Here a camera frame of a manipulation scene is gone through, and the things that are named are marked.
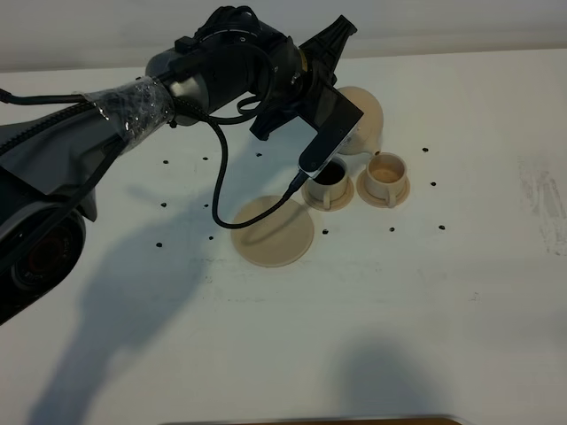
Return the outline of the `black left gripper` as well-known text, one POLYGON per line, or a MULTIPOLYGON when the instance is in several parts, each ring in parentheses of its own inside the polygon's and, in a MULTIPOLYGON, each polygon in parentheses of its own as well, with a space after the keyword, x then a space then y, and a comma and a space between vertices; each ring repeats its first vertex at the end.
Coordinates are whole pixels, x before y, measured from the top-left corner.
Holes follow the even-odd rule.
POLYGON ((357 27, 340 15, 331 25, 303 42, 288 37, 269 52, 275 87, 268 105, 253 122, 251 132, 261 141, 284 124, 300 117, 315 128, 315 113, 322 90, 332 87, 335 70, 349 37, 357 27))

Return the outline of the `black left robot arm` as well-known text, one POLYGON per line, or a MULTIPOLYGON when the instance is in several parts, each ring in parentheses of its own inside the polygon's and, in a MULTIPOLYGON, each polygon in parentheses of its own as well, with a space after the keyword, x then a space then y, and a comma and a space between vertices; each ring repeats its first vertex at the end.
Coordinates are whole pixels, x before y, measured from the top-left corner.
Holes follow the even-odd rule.
POLYGON ((302 44, 246 6, 218 8, 192 36, 153 57, 144 76, 86 94, 18 97, 57 106, 1 128, 1 319, 60 284, 78 262, 95 188, 114 161, 163 126, 206 123, 216 134, 251 123, 267 140, 295 118, 316 131, 281 202, 315 178, 362 118, 336 89, 335 70, 355 25, 345 17, 302 44))

